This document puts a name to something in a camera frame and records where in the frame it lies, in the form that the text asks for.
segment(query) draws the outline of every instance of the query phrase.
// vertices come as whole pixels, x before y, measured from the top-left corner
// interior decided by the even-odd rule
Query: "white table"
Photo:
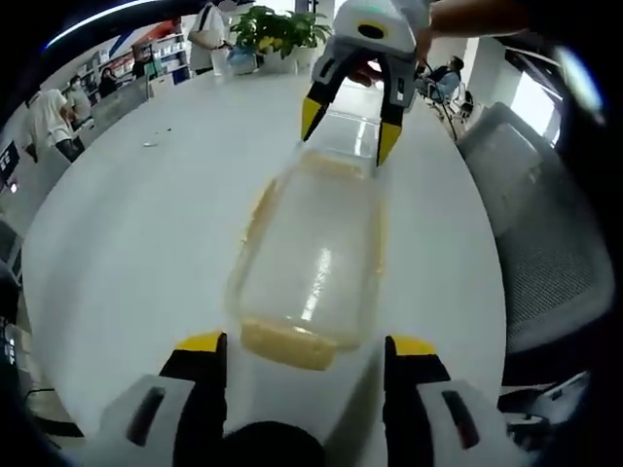
[[[372,421],[346,417],[370,427],[346,436],[363,440],[366,465],[383,465],[382,366],[362,375],[389,332],[433,342],[454,378],[496,401],[506,328],[494,237],[456,147],[419,102],[380,173],[388,240],[378,339],[323,373],[240,348],[224,285],[258,196],[292,161],[308,87],[294,76],[194,79],[95,140],[42,206],[23,249],[34,350],[87,436],[177,342],[219,328],[230,334],[227,429],[275,419],[341,440],[343,430],[331,433],[356,386],[356,418]],[[370,106],[352,102],[378,113]]]

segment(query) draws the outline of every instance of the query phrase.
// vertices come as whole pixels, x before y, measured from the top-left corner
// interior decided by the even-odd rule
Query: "potted plant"
[[[326,42],[329,26],[316,24],[321,15],[288,12],[279,15],[268,7],[251,7],[232,26],[236,44],[251,48],[263,58],[267,71],[295,71],[297,49],[314,49],[318,41]]]

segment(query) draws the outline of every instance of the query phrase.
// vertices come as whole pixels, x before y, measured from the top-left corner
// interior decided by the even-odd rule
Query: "person in white shirt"
[[[230,19],[227,13],[237,7],[234,0],[211,0],[202,8],[195,19],[195,24],[188,34],[193,44],[191,49],[191,69],[198,75],[210,71],[212,51],[230,48]]]
[[[82,89],[79,76],[74,76],[69,82],[67,102],[76,115],[76,120],[72,122],[73,128],[78,129],[91,117],[91,102]]]
[[[80,150],[73,142],[70,122],[74,112],[59,90],[37,90],[27,101],[24,121],[24,149],[35,160],[52,146],[75,161]]]

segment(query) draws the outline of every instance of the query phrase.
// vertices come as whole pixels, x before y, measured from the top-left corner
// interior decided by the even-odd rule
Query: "hand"
[[[426,27],[418,31],[416,36],[416,59],[418,64],[424,65],[426,58],[430,52],[430,46],[432,45],[433,33],[430,27]]]
[[[383,73],[372,68],[367,62],[362,63],[348,78],[356,83],[370,88],[374,83],[383,78]]]

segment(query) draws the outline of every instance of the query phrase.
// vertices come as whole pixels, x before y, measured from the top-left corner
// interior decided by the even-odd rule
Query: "green leaves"
[[[318,42],[326,42],[331,28],[316,24],[318,18],[325,15],[314,13],[287,12],[278,15],[268,7],[251,7],[240,15],[239,23],[232,26],[237,34],[236,43],[252,47],[259,53],[266,53],[272,48],[282,57],[292,53],[295,47],[317,47]]]

